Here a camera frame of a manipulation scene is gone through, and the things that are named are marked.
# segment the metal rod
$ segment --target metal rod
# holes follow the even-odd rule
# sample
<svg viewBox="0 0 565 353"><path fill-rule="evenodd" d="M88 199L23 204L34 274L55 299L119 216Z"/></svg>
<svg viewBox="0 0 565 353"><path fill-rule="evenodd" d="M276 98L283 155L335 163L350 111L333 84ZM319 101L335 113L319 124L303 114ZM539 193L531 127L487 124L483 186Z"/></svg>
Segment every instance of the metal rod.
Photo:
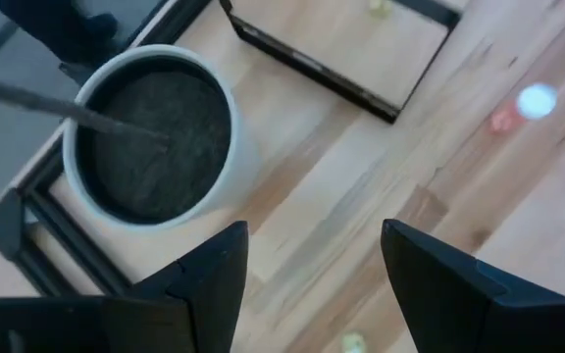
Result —
<svg viewBox="0 0 565 353"><path fill-rule="evenodd" d="M81 126L104 133L133 134L154 140L167 146L169 136L143 127L123 123L86 109L79 104L57 98L45 97L32 91L0 82L0 102L22 107L30 111L49 113L59 117L71 118Z"/></svg>

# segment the dark soil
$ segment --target dark soil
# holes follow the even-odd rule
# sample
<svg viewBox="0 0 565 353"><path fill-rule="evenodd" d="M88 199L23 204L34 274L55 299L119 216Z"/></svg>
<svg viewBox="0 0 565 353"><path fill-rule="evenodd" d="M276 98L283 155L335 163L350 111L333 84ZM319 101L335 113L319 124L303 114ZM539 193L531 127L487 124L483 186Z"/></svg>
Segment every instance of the dark soil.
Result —
<svg viewBox="0 0 565 353"><path fill-rule="evenodd" d="M144 138L94 133L95 183L104 203L145 222L179 216L210 190L228 155L231 122L223 95L178 72L154 73L118 91L101 113L167 134L168 151Z"/></svg>

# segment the wooden floor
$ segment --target wooden floor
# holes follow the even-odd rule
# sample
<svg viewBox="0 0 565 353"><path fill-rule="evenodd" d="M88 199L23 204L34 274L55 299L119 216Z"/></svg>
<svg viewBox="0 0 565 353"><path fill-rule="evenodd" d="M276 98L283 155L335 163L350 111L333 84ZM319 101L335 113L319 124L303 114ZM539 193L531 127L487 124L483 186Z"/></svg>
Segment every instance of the wooden floor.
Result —
<svg viewBox="0 0 565 353"><path fill-rule="evenodd" d="M233 351L337 352L350 331L370 352L415 351L380 253L385 218L565 295L565 1L472 0L395 126L240 42L217 4L177 45L220 69L259 140L263 171L250 200L137 236L94 219L63 178L53 193L132 280L247 220ZM535 81L560 89L554 114L490 134L488 115ZM31 293L0 258L0 295Z"/></svg>

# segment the metal stand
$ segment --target metal stand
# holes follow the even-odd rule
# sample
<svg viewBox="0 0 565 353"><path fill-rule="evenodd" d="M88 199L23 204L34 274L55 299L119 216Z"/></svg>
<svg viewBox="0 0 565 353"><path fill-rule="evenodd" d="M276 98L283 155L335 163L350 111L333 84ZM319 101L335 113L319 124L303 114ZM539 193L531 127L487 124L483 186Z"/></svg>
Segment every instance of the metal stand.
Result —
<svg viewBox="0 0 565 353"><path fill-rule="evenodd" d="M437 51L425 67L414 88L409 93L402 108L397 108L393 104L387 102L378 94L371 92L369 89L355 83L354 81L346 78L344 75L329 69L324 64L317 60L310 58L308 55L288 46L280 40L272 37L265 31L257 28L256 26L242 20L233 10L231 0L220 0L226 15L231 21L234 31L239 38L257 47L264 53L270 55L281 63L295 69L299 73L315 80L326 88L340 95L342 98L347 99L351 103L367 110L368 112L376 115L377 117L393 124L398 115L406 107L411 99L413 92L420 84L425 73L435 60L437 54L443 47L446 39L450 33L455 29L461 15L440 4L434 0L393 0L407 8L419 13L420 15L443 25L447 29L446 36L437 48Z"/></svg>
<svg viewBox="0 0 565 353"><path fill-rule="evenodd" d="M174 44L209 2L177 1L141 44ZM26 214L31 213L102 292L122 295L131 288L131 282L49 192L49 187L64 171L62 159L61 137L19 186L9 189L0 201L0 253L13 262L42 295L78 295L77 290L27 235Z"/></svg>

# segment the gray floor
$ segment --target gray floor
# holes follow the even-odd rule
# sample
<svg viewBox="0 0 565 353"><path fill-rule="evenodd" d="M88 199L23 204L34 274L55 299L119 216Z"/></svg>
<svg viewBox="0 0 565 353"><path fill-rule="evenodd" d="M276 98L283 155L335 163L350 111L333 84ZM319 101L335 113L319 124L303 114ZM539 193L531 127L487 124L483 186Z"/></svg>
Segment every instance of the gray floor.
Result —
<svg viewBox="0 0 565 353"><path fill-rule="evenodd" d="M157 0L84 0L86 12L110 11L128 38ZM7 20L0 14L0 28ZM0 50L0 80L54 97L73 99L77 85L58 70L60 62L41 43L17 30ZM58 125L58 119L0 105L0 192Z"/></svg>

